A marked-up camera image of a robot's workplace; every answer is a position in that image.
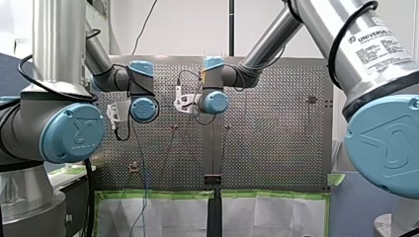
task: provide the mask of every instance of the metal post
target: metal post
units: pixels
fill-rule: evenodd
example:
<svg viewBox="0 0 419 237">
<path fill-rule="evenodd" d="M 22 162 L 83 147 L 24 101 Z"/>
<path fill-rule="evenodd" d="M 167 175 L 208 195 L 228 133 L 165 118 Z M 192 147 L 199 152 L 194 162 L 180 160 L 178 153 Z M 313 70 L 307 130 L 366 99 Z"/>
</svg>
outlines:
<svg viewBox="0 0 419 237">
<path fill-rule="evenodd" d="M 34 0 L 34 74 L 53 90 L 89 94 L 80 85 L 85 0 Z"/>
<path fill-rule="evenodd" d="M 234 0 L 230 0 L 229 56 L 234 56 Z"/>
</svg>

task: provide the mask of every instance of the blue joint cap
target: blue joint cap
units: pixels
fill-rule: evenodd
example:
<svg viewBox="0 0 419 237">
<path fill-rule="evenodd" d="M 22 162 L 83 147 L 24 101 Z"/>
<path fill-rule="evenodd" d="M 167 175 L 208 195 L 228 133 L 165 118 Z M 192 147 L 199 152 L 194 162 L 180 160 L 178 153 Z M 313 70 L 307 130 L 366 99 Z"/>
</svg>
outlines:
<svg viewBox="0 0 419 237">
<path fill-rule="evenodd" d="M 72 104 L 56 113 L 45 125 L 40 151 L 43 159 L 51 163 L 79 162 L 95 152 L 104 133 L 104 118 L 96 107 Z"/>
<path fill-rule="evenodd" d="M 361 107 L 351 118 L 346 151 L 375 186 L 419 199 L 419 95 L 387 96 Z"/>
<path fill-rule="evenodd" d="M 209 93 L 204 100 L 204 109 L 210 115 L 224 113 L 228 109 L 227 96 L 220 91 Z"/>
<path fill-rule="evenodd" d="M 149 61 L 132 61 L 129 69 L 149 77 L 154 77 L 154 64 Z"/>
<path fill-rule="evenodd" d="M 158 105 L 149 98 L 141 97 L 132 102 L 130 114 L 136 122 L 150 122 L 158 114 Z"/>
<path fill-rule="evenodd" d="M 224 65 L 224 58 L 220 56 L 209 56 L 204 59 L 204 71 L 208 71 Z"/>
</svg>

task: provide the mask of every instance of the metal bracket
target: metal bracket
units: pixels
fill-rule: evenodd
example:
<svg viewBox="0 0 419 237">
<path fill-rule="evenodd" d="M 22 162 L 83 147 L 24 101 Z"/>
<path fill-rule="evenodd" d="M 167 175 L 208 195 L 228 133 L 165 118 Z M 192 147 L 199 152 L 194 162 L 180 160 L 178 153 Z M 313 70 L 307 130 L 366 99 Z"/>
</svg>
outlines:
<svg viewBox="0 0 419 237">
<path fill-rule="evenodd" d="M 221 175 L 205 175 L 204 182 L 206 185 L 221 185 Z"/>
</svg>

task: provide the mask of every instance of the metal stand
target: metal stand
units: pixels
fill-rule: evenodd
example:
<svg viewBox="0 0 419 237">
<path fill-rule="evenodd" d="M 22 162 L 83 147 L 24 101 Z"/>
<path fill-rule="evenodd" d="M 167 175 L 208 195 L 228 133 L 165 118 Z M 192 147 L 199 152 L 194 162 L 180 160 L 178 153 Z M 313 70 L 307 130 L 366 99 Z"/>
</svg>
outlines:
<svg viewBox="0 0 419 237">
<path fill-rule="evenodd" d="M 217 116 L 204 128 L 204 173 L 206 187 L 213 190 L 209 200 L 208 237 L 222 237 L 221 159 L 224 117 Z"/>
</svg>

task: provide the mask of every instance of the green border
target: green border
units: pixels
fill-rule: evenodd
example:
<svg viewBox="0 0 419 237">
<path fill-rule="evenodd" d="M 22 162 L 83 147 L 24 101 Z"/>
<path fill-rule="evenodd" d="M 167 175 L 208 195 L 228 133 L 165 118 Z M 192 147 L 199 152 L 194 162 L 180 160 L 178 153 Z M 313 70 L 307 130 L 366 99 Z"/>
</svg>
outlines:
<svg viewBox="0 0 419 237">
<path fill-rule="evenodd" d="M 329 200 L 328 193 L 297 193 L 267 190 L 221 190 L 223 198 L 291 198 L 308 200 Z"/>
<path fill-rule="evenodd" d="M 98 237 L 99 226 L 99 205 L 105 199 L 133 199 L 144 198 L 144 190 L 124 190 L 124 191 L 96 191 L 95 192 L 95 237 Z M 147 191 L 149 199 L 212 199 L 213 191 Z"/>
<path fill-rule="evenodd" d="M 184 192 L 169 192 L 169 191 L 147 191 L 149 199 L 211 199 L 213 198 L 213 191 L 184 191 Z M 98 236 L 99 225 L 99 205 L 104 199 L 132 199 L 144 198 L 145 192 L 143 190 L 125 190 L 125 191 L 96 191 L 95 192 L 95 237 Z M 329 236 L 329 214 L 330 214 L 330 194 L 324 193 L 296 193 L 296 192 L 281 192 L 281 191 L 267 191 L 267 190 L 221 190 L 222 198 L 291 198 L 291 199 L 307 199 L 307 200 L 325 200 L 325 224 L 324 235 Z"/>
<path fill-rule="evenodd" d="M 223 198 L 289 198 L 307 200 L 325 200 L 326 208 L 324 213 L 324 237 L 329 236 L 329 216 L 330 216 L 330 194 L 329 193 L 297 193 L 284 191 L 266 190 L 221 190 Z"/>
</svg>

